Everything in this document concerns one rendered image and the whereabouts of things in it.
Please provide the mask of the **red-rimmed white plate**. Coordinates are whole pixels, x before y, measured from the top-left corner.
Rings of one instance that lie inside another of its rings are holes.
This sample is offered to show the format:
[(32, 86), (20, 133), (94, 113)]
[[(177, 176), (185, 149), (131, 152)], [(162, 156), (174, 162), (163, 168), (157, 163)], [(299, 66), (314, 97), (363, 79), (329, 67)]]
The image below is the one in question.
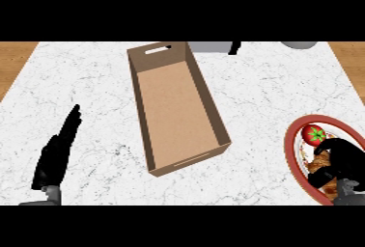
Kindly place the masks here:
[(338, 127), (351, 136), (355, 144), (361, 147), (363, 150), (365, 150), (365, 138), (347, 123), (324, 115), (307, 115), (298, 118), (287, 129), (284, 138), (284, 151), (293, 176), (313, 199), (324, 206), (332, 206), (333, 202), (327, 198), (326, 194), (308, 183), (308, 179), (301, 168), (299, 154), (296, 152), (296, 149), (299, 148), (299, 145), (296, 144), (298, 134), (302, 132), (302, 129), (308, 124), (315, 123), (329, 124)]

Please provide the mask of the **grey appliance with black part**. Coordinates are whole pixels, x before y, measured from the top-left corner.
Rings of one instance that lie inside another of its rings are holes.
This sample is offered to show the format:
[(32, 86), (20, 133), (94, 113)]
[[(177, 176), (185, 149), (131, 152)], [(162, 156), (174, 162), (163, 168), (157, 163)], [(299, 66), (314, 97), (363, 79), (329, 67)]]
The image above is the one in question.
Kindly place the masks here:
[(240, 41), (191, 41), (188, 43), (194, 52), (227, 53), (236, 55), (242, 47)]

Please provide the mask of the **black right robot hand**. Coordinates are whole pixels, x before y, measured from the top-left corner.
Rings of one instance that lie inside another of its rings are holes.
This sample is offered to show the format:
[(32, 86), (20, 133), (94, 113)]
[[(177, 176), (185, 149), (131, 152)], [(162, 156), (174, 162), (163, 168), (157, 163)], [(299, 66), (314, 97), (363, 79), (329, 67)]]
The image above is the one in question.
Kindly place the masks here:
[(335, 178), (349, 179), (358, 182), (354, 187), (357, 192), (365, 191), (365, 151), (347, 139), (333, 138), (321, 142), (314, 154), (330, 152), (330, 163), (308, 175), (308, 182), (315, 188), (321, 188)]

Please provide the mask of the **brown cardboard box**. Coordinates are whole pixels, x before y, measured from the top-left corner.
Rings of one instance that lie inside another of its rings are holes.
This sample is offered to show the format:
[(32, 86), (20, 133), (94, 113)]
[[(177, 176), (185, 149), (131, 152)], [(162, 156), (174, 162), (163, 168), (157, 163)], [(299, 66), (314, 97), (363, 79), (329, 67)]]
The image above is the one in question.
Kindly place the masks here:
[(162, 177), (221, 155), (224, 119), (185, 41), (128, 50), (149, 172)]

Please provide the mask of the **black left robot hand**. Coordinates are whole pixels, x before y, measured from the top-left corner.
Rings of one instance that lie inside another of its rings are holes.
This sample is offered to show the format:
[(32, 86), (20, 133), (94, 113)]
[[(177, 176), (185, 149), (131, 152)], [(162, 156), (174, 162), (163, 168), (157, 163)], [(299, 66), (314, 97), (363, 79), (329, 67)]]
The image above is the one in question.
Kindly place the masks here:
[(50, 185), (61, 185), (69, 165), (70, 150), (81, 124), (81, 105), (76, 104), (66, 118), (61, 132), (51, 138), (42, 150), (33, 176), (33, 190), (41, 190)]

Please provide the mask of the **golden brown croissant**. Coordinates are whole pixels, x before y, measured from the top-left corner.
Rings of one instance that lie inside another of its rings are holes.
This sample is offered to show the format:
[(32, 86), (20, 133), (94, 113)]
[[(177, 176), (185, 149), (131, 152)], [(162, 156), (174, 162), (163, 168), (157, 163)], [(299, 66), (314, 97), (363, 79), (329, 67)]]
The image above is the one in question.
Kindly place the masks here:
[[(317, 170), (323, 167), (332, 165), (330, 162), (330, 153), (327, 151), (321, 152), (318, 155), (314, 156), (314, 160), (311, 163), (307, 164), (310, 172), (314, 174)], [(338, 193), (338, 180), (333, 179), (323, 187), (321, 187), (324, 194), (330, 200), (335, 200), (339, 196)]]

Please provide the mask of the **red tomato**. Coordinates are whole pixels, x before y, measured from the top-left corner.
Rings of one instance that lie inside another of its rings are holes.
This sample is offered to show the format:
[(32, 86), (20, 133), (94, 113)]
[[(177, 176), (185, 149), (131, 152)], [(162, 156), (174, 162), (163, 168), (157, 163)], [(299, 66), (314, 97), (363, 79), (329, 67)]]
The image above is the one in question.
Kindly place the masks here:
[(302, 130), (305, 142), (318, 147), (321, 142), (327, 139), (326, 131), (317, 124), (308, 124)]

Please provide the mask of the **grey round object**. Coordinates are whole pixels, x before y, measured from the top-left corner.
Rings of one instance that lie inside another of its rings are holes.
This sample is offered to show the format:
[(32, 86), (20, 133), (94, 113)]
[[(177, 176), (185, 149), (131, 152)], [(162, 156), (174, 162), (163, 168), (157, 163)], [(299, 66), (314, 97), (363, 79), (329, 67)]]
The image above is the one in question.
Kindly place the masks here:
[(318, 41), (283, 41), (283, 44), (295, 49), (311, 49)]

